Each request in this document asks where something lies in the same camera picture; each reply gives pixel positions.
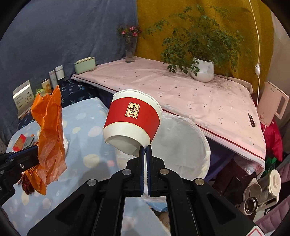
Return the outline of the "navy floral cloth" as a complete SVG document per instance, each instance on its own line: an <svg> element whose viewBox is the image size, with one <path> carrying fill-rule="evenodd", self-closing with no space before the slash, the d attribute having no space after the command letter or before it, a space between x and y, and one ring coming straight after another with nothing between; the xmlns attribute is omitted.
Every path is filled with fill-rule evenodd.
<svg viewBox="0 0 290 236"><path fill-rule="evenodd" d="M103 104L109 108L112 102L113 94L93 85L78 82L76 80L67 80L61 87L61 106L65 108L71 104L90 98L99 98Z"/></svg>

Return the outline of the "brown scrunchie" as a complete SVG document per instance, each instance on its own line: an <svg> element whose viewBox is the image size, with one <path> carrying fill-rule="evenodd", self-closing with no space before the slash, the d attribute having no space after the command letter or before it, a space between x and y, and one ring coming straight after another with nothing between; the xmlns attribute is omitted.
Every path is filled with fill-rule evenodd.
<svg viewBox="0 0 290 236"><path fill-rule="evenodd" d="M23 191L27 194L30 195L35 192L35 189L33 188L32 184L30 183L28 177L26 174L22 174L22 177L18 181L18 185L22 186Z"/></svg>

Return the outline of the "mint green tissue box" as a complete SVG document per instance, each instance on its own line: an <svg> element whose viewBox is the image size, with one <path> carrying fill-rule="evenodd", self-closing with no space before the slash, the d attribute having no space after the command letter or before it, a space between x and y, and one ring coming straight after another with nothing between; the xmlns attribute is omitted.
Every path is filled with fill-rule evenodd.
<svg viewBox="0 0 290 236"><path fill-rule="evenodd" d="M74 63L74 68L77 74L82 74L84 72L94 70L96 68L95 58L90 56L78 60Z"/></svg>

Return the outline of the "red white paper cup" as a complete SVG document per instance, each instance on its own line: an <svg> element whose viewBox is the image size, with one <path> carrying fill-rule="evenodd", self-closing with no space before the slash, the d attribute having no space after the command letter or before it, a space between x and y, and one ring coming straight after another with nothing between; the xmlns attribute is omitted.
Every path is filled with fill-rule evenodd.
<svg viewBox="0 0 290 236"><path fill-rule="evenodd" d="M104 140L127 155L138 156L140 147L152 143L162 119L162 108L152 96L135 89L121 90L113 95Z"/></svg>

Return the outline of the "grey drawstring pouch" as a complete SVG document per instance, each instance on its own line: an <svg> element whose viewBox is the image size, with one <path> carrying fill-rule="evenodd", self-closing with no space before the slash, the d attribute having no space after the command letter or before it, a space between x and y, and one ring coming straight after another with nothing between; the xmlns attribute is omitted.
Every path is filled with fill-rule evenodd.
<svg viewBox="0 0 290 236"><path fill-rule="evenodd" d="M33 146L34 145L34 139L35 139L35 136L27 137L25 142L24 142L23 149L27 149L27 148Z"/></svg>

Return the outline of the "pink quilted fabric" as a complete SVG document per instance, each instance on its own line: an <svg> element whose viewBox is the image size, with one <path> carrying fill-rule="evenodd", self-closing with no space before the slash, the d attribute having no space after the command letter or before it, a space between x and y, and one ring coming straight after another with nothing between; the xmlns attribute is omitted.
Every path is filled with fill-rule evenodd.
<svg viewBox="0 0 290 236"><path fill-rule="evenodd" d="M280 200L276 206L260 218L256 224L262 229L264 234L272 233L278 228L289 210L289 155L276 169L281 176Z"/></svg>

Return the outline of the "white cotton glove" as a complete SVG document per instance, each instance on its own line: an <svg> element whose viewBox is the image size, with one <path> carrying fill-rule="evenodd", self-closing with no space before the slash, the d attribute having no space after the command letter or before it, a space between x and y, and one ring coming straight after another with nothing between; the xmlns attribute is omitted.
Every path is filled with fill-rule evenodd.
<svg viewBox="0 0 290 236"><path fill-rule="evenodd" d="M63 145L64 145L64 154L66 156L69 147L69 141L65 136L63 136Z"/></svg>

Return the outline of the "potted green plant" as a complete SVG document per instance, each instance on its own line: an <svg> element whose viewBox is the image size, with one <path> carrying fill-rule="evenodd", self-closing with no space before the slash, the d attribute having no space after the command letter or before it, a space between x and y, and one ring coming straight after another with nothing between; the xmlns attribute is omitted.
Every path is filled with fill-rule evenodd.
<svg viewBox="0 0 290 236"><path fill-rule="evenodd" d="M200 75L202 63L207 62L228 77L236 72L242 61L252 62L251 49L246 47L242 33L229 23L231 11L221 6L210 6L213 16L197 4L146 27L144 36L157 36L169 29L162 41L160 58L169 72Z"/></svg>

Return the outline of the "mustard yellow backdrop cloth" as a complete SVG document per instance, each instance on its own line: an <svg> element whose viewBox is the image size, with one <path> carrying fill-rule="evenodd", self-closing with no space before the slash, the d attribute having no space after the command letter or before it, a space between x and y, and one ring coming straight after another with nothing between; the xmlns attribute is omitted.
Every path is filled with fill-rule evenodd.
<svg viewBox="0 0 290 236"><path fill-rule="evenodd" d="M188 72L195 60L262 89L273 53L270 10L261 1L138 1L137 55Z"/></svg>

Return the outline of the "black clip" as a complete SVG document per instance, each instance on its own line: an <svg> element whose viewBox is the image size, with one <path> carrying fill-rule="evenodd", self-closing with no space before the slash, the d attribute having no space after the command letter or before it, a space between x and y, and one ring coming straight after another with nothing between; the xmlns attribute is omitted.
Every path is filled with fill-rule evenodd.
<svg viewBox="0 0 290 236"><path fill-rule="evenodd" d="M254 122L254 119L253 119L252 115L251 114L248 114L248 117L249 117L249 120L250 120L251 127L255 127L256 124Z"/></svg>

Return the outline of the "light blue planet tablecloth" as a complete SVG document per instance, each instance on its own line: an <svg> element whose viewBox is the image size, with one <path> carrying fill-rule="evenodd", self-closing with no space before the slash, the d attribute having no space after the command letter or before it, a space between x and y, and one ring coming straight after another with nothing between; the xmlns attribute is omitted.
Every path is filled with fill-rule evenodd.
<svg viewBox="0 0 290 236"><path fill-rule="evenodd" d="M108 109L99 98L91 98L62 109L62 127L68 140L67 169L47 186L46 195L27 195L21 185L3 205L8 218L20 235L28 231L90 178L98 181L119 171L115 148L105 144L102 129ZM32 122L17 131L7 146L12 148L21 134L39 134L40 126ZM168 230L141 198L126 198L121 235L169 235Z"/></svg>

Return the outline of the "white bin with liner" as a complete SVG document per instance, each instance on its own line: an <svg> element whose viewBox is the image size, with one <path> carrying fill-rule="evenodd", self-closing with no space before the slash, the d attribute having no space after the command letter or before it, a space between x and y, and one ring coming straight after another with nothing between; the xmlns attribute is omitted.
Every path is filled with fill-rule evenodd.
<svg viewBox="0 0 290 236"><path fill-rule="evenodd" d="M152 154L164 160L165 167L182 178L205 178L211 150L203 132L188 118L163 113L151 143Z"/></svg>

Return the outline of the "orange plastic wrapper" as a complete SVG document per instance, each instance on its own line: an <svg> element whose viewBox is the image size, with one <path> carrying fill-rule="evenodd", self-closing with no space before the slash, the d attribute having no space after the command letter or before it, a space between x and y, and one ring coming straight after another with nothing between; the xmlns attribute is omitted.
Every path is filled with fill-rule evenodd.
<svg viewBox="0 0 290 236"><path fill-rule="evenodd" d="M32 117L40 126L38 146L39 164L26 170L33 188L45 195L47 186L58 180L67 169L63 145L61 90L52 94L37 95L32 105Z"/></svg>

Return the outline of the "green tissue packet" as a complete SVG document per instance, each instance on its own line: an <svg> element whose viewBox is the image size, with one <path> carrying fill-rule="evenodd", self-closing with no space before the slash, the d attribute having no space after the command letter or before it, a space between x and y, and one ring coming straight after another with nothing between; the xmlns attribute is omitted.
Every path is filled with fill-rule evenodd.
<svg viewBox="0 0 290 236"><path fill-rule="evenodd" d="M40 95L41 97L45 96L47 93L43 88L36 89L36 95Z"/></svg>

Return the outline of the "white jar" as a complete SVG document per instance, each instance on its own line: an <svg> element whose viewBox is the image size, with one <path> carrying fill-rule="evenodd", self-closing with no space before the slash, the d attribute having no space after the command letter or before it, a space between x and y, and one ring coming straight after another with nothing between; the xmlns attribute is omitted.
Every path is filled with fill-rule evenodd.
<svg viewBox="0 0 290 236"><path fill-rule="evenodd" d="M55 74L58 80L62 80L65 78L63 65L55 67Z"/></svg>

